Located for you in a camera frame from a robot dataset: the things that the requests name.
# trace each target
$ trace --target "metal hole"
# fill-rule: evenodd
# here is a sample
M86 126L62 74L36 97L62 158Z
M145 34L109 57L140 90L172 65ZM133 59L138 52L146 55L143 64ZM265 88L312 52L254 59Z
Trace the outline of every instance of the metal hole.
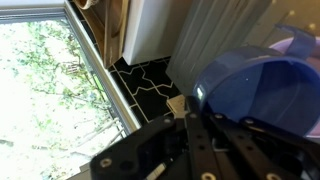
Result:
M191 117L191 118L197 118L197 115L196 115L195 113L191 113L191 114L190 114L190 117Z
M201 175L201 180L216 180L216 177L213 174L206 172Z
M111 164L112 164L112 160L109 158L105 158L100 161L100 166L103 168L109 167Z
M252 151L252 150L253 150L253 147L252 147L252 146L247 146L247 149L248 149L249 151Z
M171 123L171 120L170 119L165 119L164 123Z
M200 149L200 150L204 150L204 149L206 149L206 147L204 147L204 145L200 145L200 146L199 146L199 149Z

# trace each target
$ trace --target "white cabinet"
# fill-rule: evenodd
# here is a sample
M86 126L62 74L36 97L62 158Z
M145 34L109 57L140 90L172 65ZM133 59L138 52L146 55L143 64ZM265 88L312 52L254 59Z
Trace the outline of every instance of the white cabinet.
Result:
M171 56L192 0L131 0L123 57L129 65Z

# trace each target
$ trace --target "black machine part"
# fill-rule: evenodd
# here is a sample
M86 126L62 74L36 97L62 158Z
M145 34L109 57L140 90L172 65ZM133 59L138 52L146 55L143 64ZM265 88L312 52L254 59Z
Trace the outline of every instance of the black machine part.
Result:
M90 163L93 180L320 179L320 146L254 118L200 113L159 117Z

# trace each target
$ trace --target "screw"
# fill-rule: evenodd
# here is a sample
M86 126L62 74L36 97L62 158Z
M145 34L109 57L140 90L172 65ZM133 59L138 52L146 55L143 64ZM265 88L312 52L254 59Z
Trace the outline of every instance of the screw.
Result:
M101 166L102 168L107 168L107 167L109 167L111 164L112 164L112 160L109 159L109 158L105 158L105 159L102 159L102 160L100 161L100 166Z
M171 123L170 119L164 119L164 123Z
M252 120L252 119L246 119L245 122L246 122L247 124L253 124L253 120Z
M195 113L190 114L191 118L197 118L197 115Z
M222 119L223 118L222 114L215 114L214 117L216 119Z
M216 176L209 172L205 172L201 175L201 180L216 180Z
M274 173L268 173L267 180L281 180L281 177Z

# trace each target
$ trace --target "blue plastic container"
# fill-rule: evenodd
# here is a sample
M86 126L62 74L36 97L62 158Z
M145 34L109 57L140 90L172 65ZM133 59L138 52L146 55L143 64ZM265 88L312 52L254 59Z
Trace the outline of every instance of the blue plastic container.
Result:
M193 95L210 108L239 121L254 117L305 136L320 117L320 76L305 61L315 37L297 28L283 54L270 48L241 47L215 59L198 77Z

